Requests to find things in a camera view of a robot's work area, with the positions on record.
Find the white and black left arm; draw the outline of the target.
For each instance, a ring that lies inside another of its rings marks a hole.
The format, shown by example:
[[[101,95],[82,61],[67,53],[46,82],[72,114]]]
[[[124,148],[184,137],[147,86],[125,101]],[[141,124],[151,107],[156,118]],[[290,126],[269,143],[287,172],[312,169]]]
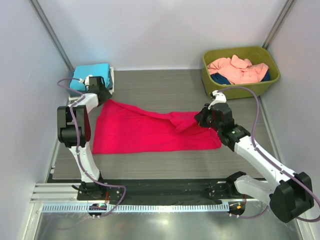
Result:
[[[88,75],[84,80],[77,79],[85,90],[67,87],[79,94],[72,103],[57,108],[57,138],[72,153],[79,168],[81,179],[78,191],[79,200],[100,200],[107,194],[100,170],[95,164],[90,140],[92,136],[89,113],[111,98],[102,76]]]

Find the red t shirt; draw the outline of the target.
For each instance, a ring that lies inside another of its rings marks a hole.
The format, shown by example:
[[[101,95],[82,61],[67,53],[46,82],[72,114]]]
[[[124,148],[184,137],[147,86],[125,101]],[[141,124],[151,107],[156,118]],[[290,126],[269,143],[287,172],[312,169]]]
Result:
[[[215,150],[217,133],[198,125],[193,111],[158,113],[108,100],[96,120],[93,154]]]

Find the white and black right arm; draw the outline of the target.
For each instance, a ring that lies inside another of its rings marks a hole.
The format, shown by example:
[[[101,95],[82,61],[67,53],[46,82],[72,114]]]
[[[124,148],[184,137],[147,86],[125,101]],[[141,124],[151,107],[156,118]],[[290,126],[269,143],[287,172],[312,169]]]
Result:
[[[207,103],[194,118],[200,127],[215,130],[222,144],[246,159],[265,178],[262,182],[237,172],[226,180],[232,190],[268,205],[284,223],[299,219],[320,202],[313,193],[311,178],[305,172],[294,172],[260,147],[248,130],[235,123],[227,103]]]

